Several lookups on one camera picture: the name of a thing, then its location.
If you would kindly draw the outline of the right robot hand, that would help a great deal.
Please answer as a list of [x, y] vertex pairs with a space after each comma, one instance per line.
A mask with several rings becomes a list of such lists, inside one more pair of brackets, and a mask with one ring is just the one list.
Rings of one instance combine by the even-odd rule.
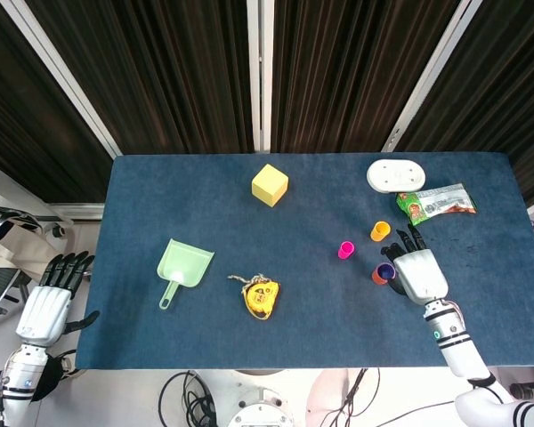
[[402, 246], [394, 242], [383, 246], [380, 253], [394, 270], [394, 277], [388, 278], [390, 288], [413, 303], [425, 306], [445, 298], [449, 293], [449, 283], [421, 233], [411, 223], [408, 230], [396, 230]]

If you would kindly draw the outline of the white frame post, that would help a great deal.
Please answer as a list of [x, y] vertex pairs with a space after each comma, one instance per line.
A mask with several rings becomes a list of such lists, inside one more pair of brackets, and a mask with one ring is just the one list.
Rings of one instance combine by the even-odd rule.
[[382, 152], [393, 152], [398, 147], [482, 3], [483, 0], [459, 0], [448, 26], [443, 31], [400, 115], [392, 126], [381, 148]]
[[108, 155], [112, 159], [121, 156], [122, 151], [116, 140], [27, 2], [0, 0], [0, 5]]
[[271, 151], [275, 0], [247, 0], [251, 117], [255, 152]]

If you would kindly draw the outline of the yellow tape measure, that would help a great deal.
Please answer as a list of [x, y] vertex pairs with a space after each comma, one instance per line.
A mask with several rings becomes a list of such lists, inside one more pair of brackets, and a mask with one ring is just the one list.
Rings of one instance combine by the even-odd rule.
[[265, 321], [271, 317], [279, 297], [280, 284], [272, 280], [242, 287], [244, 304], [253, 318]]

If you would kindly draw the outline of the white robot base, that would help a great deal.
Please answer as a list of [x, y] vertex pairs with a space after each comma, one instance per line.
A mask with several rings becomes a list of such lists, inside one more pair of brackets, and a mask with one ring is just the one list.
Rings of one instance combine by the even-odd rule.
[[226, 427], [295, 427], [288, 400], [276, 390], [283, 369], [240, 369], [235, 404]]

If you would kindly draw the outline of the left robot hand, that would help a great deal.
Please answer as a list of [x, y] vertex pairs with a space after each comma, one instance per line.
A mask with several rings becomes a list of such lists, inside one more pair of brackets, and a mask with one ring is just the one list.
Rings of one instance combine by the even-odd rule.
[[50, 260], [30, 292], [16, 328], [16, 335], [24, 344], [49, 348], [62, 335], [85, 329], [96, 321], [100, 316], [97, 310], [81, 320], [67, 321], [69, 308], [93, 261], [94, 256], [87, 251], [58, 254]]

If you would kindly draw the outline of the black office chair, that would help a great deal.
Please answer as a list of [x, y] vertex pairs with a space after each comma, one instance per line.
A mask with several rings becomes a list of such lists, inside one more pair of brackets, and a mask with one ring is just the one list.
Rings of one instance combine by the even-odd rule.
[[3, 301], [27, 301], [30, 281], [40, 278], [66, 245], [66, 230], [59, 222], [41, 223], [31, 213], [0, 206], [0, 316], [7, 314]]

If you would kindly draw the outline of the white oval plate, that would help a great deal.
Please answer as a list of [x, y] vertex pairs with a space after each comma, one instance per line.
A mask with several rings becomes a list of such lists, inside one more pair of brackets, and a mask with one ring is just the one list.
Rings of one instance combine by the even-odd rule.
[[425, 185], [424, 169], [407, 159], [379, 159], [367, 170], [369, 186], [380, 193], [414, 192]]

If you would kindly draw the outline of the blue table cloth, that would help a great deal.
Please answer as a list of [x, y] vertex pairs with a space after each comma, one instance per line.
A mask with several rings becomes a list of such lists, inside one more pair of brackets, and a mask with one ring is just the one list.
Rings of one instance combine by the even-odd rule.
[[[508, 158], [413, 153], [426, 186], [463, 183], [477, 213], [419, 226], [449, 298], [490, 366], [534, 366], [534, 231]], [[115, 159], [79, 336], [83, 369], [428, 367], [444, 360], [423, 309], [372, 281], [376, 222], [404, 230], [394, 195], [372, 190], [361, 154], [121, 156]], [[288, 188], [252, 195], [270, 164]], [[214, 252], [195, 287], [166, 310], [157, 274], [169, 240]], [[337, 253], [343, 241], [355, 252]], [[242, 287], [280, 284], [271, 317], [252, 317]]]

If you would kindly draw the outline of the green snack packet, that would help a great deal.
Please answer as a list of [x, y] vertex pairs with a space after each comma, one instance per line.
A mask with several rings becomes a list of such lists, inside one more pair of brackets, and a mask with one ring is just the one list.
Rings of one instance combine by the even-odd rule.
[[416, 192], [402, 192], [397, 195], [396, 203], [413, 226], [440, 214], [477, 213], [475, 203], [463, 183]]

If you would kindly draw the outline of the dark brown curtain panel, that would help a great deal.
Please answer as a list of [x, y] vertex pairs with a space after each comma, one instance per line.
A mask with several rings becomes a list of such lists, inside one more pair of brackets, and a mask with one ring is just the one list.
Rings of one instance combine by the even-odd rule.
[[26, 0], [119, 149], [254, 149], [246, 0]]
[[504, 153], [534, 204], [534, 0], [483, 0], [396, 149]]
[[458, 4], [275, 0], [271, 151], [380, 151]]
[[112, 160], [0, 5], [0, 171], [48, 204], [101, 203]]

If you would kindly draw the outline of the yellow sponge cube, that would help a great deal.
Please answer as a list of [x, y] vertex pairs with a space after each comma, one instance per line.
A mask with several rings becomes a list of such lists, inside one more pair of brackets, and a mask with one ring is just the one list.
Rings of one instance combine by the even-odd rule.
[[267, 206], [274, 207], [286, 193], [288, 182], [284, 173], [267, 164], [252, 180], [252, 195]]

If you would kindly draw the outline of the light green dustpan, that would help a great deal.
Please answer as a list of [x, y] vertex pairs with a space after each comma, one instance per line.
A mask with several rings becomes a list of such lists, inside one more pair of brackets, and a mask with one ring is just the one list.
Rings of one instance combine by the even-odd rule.
[[158, 276], [167, 282], [158, 307], [166, 310], [180, 286], [192, 288], [199, 284], [214, 257], [209, 252], [171, 238], [158, 266]]

